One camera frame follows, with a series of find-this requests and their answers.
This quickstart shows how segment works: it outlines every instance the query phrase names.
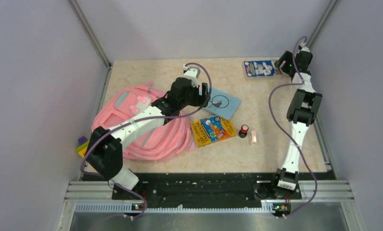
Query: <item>gray floor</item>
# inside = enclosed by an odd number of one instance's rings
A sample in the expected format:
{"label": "gray floor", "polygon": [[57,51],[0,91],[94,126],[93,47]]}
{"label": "gray floor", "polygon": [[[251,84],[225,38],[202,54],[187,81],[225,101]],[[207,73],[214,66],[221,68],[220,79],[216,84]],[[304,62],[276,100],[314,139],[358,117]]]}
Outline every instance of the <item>gray floor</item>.
{"label": "gray floor", "polygon": [[[76,213],[70,231],[88,231],[106,213]],[[347,231],[339,203],[311,204],[287,220],[269,214],[146,214],[114,217],[92,231]]]}

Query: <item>purple object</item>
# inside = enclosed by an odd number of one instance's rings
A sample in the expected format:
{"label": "purple object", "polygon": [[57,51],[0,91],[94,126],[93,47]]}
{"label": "purple object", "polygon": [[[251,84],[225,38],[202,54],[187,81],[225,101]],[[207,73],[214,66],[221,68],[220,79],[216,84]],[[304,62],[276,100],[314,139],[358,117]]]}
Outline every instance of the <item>purple object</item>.
{"label": "purple object", "polygon": [[87,141],[88,141],[87,137],[85,137],[85,136],[81,136],[81,137],[78,139],[78,144],[81,146],[81,145],[85,144],[85,142],[87,142]]}

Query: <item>red bottle cap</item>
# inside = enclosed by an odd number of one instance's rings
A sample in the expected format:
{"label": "red bottle cap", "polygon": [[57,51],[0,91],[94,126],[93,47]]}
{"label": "red bottle cap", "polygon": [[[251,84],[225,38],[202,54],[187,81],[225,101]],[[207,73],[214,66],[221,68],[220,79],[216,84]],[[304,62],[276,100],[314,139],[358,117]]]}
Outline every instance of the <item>red bottle cap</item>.
{"label": "red bottle cap", "polygon": [[248,132],[248,125],[243,124],[243,125],[241,126],[241,131],[244,132],[244,133]]}

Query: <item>wire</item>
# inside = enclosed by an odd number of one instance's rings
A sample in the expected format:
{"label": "wire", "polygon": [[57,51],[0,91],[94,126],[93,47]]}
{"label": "wire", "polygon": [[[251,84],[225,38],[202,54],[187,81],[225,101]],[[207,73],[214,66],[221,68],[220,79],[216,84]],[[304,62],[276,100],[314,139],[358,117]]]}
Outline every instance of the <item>wire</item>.
{"label": "wire", "polygon": [[297,50],[298,50],[298,46],[300,44],[300,42],[304,39],[304,42],[306,42],[306,36],[302,36],[295,44],[295,47],[294,47],[294,51],[292,53],[292,60],[294,62],[294,68],[295,68],[295,71],[298,73],[299,77],[301,78],[302,82],[301,83],[286,83],[286,84],[282,84],[282,85],[279,85],[277,86],[276,88],[274,88],[272,91],[271,91],[271,94],[269,95],[269,98],[268,98],[268,106],[269,106],[269,111],[271,112],[271,116],[272,116],[272,119],[274,120],[275,124],[279,127],[279,129],[285,133],[285,135],[287,135],[291,140],[292,142],[296,145],[298,151],[299,151],[299,154],[301,155],[302,157],[302,160],[304,161],[304,164],[305,164],[305,167],[307,168],[307,170],[309,171],[310,175],[312,176],[313,180],[315,181],[315,189],[313,191],[313,195],[310,197],[310,199],[305,202],[303,205],[301,205],[300,207],[298,207],[296,210],[294,210],[293,212],[291,212],[290,214],[286,215],[285,217],[290,217],[292,215],[294,215],[295,213],[297,213],[298,211],[300,211],[301,209],[303,209],[304,207],[306,207],[308,204],[310,204],[312,202],[312,200],[315,198],[316,196],[316,192],[318,191],[318,181],[316,179],[316,176],[315,174],[312,172],[312,170],[310,169],[309,165],[307,164],[306,160],[305,160],[305,156],[301,150],[301,148],[299,147],[298,143],[296,142],[296,140],[285,130],[283,129],[283,127],[278,123],[275,115],[274,115],[274,111],[272,110],[272,106],[271,106],[271,98],[272,98],[272,95],[274,94],[274,92],[276,90],[278,90],[279,88],[282,88],[282,87],[286,87],[286,86],[299,86],[299,85],[304,85],[305,84],[305,81],[304,81],[304,78],[302,77],[300,71],[298,70],[298,66],[296,65],[296,53],[297,53]]}
{"label": "wire", "polygon": [[[208,84],[209,84],[209,88],[208,88],[208,95],[210,96],[211,95],[211,89],[212,89],[212,82],[211,82],[211,77],[208,73],[208,71],[206,70],[206,68],[204,66],[202,66],[201,64],[198,64],[198,63],[187,63],[185,64],[186,66],[189,66],[189,65],[196,65],[198,67],[200,67],[201,69],[203,69],[203,71],[205,72],[205,74],[207,75],[207,79],[208,79]],[[210,97],[207,98],[207,100],[205,101],[205,103],[203,105],[205,105],[206,103],[208,103],[208,101],[210,100]],[[197,113],[198,111],[200,111],[202,108],[203,108],[203,105],[200,106],[199,108],[197,108],[195,111],[191,112],[191,113],[188,113],[188,114],[185,114],[185,115],[177,115],[177,116],[150,116],[150,117],[145,117],[145,118],[140,118],[140,119],[135,119],[134,121],[132,121],[131,123],[137,123],[137,122],[141,122],[143,120],[148,120],[148,119],[161,119],[161,118],[165,118],[165,119],[176,119],[176,118],[185,118],[185,117],[188,117],[188,116],[191,116],[195,113]],[[88,159],[88,156],[92,153],[92,151],[94,151],[95,147],[100,143],[102,142],[107,136],[109,136],[110,134],[114,133],[115,131],[118,131],[124,127],[127,127],[129,126],[131,123],[125,123],[119,127],[116,127],[115,129],[105,133],[104,135],[102,135],[88,150],[87,150],[87,153],[85,153],[85,156],[84,156],[84,159],[82,160],[81,164],[80,164],[80,170],[83,174],[88,174],[88,175],[93,175],[93,176],[101,176],[100,174],[98,173],[94,173],[94,172],[87,172],[84,170],[84,166],[85,166],[85,162],[87,161]],[[119,188],[137,196],[138,198],[140,198],[142,201],[143,201],[143,204],[144,204],[144,207],[141,211],[141,213],[139,213],[138,215],[132,217],[133,219],[135,218],[138,218],[140,216],[143,215],[143,213],[146,211],[146,209],[148,208],[148,203],[146,202],[146,200],[139,194],[137,194],[136,192],[130,190],[130,189],[127,189],[125,188],[124,186],[118,184],[118,183],[115,183]],[[100,222],[98,222],[96,225],[94,225],[90,230],[94,229],[95,227],[97,227],[98,225],[100,225],[101,223],[103,223],[104,221],[108,220],[109,218],[112,218],[112,217],[116,217],[116,216],[120,216],[121,214],[113,214],[113,215],[110,215],[104,219],[102,219]]]}

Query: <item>small dark bottle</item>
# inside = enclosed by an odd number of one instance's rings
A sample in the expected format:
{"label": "small dark bottle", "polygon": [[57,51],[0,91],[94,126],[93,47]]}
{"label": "small dark bottle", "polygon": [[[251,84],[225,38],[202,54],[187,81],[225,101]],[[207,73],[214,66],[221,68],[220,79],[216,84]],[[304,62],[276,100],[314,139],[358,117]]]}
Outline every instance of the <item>small dark bottle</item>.
{"label": "small dark bottle", "polygon": [[238,132],[238,136],[241,138],[245,138],[247,136],[247,134],[248,134],[248,125],[243,124],[241,126],[240,131]]}

